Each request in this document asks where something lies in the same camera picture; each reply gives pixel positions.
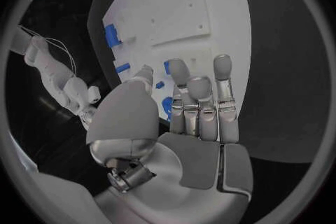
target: white robotic arm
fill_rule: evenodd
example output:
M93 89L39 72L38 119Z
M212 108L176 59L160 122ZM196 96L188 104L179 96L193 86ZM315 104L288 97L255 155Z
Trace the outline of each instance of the white robotic arm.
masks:
M43 86L49 94L62 107L78 115L88 130L96 110L91 104L100 100L99 89L96 86L88 88L67 66L54 59L47 41L41 36L31 37L18 28L12 51L24 55L26 64L39 70Z

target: blue object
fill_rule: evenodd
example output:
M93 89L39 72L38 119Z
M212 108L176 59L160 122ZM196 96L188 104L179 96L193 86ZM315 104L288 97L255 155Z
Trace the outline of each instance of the blue object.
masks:
M163 81L160 81L159 83L156 83L156 88L163 88L165 86L165 83Z
M164 98L162 101L162 107L164 108L165 113L168 115L168 120L171 117L171 104L172 104L172 97Z
M166 69L166 74L170 74L170 71L169 71L169 61L167 60L166 62L164 62L164 65L165 65L165 69Z
M109 44L110 48L121 44L122 42L118 39L118 34L116 32L116 28L113 24L108 25L105 28L105 38Z
M117 73L121 73L127 69L130 69L129 63L123 64L122 66L118 66L115 70Z

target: cable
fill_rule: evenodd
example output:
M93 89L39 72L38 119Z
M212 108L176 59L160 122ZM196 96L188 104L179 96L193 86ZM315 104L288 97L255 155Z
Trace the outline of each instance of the cable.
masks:
M33 30L30 30L30 29L24 27L23 25L19 25L19 27L22 28L23 30L25 30L26 32L28 32L29 34L33 35L33 36L38 36L38 37L43 38L50 45L55 46L56 48L64 51L65 53L67 53L68 56L69 56L70 64L71 64L71 70L72 70L72 72L74 73L75 76L77 75L76 62L74 61L74 59L73 59L71 53L69 52L67 46L63 42L61 42L60 40L55 39L55 38L45 38L45 37L41 36L39 33L35 32ZM53 43L52 41L56 41L56 42L60 43L63 47Z

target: blue block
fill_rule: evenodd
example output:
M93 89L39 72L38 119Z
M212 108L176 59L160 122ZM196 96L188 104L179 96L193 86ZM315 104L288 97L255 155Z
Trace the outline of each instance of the blue block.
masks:
M168 115L168 120L171 117L171 104L172 104L172 97L164 98L162 101L162 107L164 108L165 113Z
M166 69L166 74L170 74L170 71L169 71L169 61L164 62L164 66L165 66L165 69Z
M164 86L165 86L165 83L163 81L156 83L156 88L163 88Z
M130 69L129 63L123 64L122 66L118 66L118 67L116 67L115 70L116 70L117 73L121 73L121 72L123 72L127 69Z
M122 42L118 39L118 34L116 32L116 28L113 24L108 25L105 28L105 38L109 44L110 48L121 44Z

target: white pegboard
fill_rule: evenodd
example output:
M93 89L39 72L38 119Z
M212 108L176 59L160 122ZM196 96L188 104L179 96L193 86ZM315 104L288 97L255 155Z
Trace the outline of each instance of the white pegboard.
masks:
M249 75L251 26L247 0L115 0L103 18L104 26L114 24L124 41L112 48L115 66L130 64L119 74L131 78L144 64L154 69L152 97L166 119L161 102L172 95L173 81L164 62L185 60L192 75L207 75L213 82L213 58L231 56L232 87L238 113ZM155 89L164 81L165 86Z

